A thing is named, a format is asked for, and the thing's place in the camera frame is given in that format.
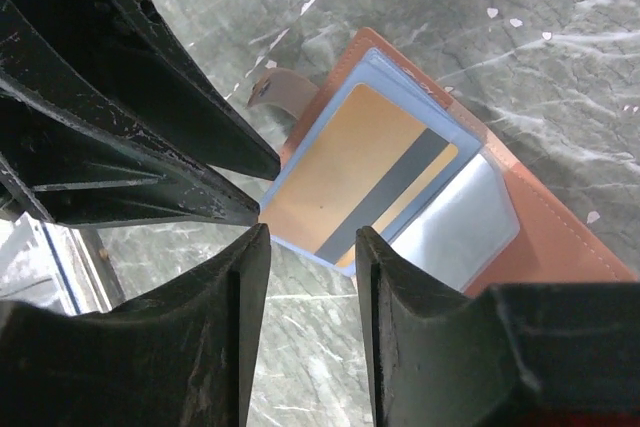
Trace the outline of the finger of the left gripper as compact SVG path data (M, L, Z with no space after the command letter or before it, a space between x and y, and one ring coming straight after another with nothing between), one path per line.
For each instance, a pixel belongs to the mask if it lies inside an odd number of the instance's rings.
M161 137L194 159L244 175L273 180L280 158L234 110L175 37L152 0L106 0L131 34L116 40L121 71L151 76L138 92L138 114Z
M1 0L1 206L64 226L250 226L257 202L79 75Z

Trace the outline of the gold credit card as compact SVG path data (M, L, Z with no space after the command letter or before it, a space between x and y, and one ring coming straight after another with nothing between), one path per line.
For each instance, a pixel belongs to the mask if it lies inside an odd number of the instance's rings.
M445 168L458 147L387 97L356 85L261 215L272 233L346 270L355 232L388 227Z

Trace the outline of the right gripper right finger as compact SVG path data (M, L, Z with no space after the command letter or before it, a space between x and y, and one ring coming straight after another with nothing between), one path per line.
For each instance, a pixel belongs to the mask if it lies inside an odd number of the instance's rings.
M356 275L376 425L638 424L637 284L503 284L471 298L370 227Z

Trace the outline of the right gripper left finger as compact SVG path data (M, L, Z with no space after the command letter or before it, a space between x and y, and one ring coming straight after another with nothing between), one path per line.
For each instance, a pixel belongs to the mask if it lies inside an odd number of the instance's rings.
M243 426L271 265L269 229L107 313L1 305L5 426Z

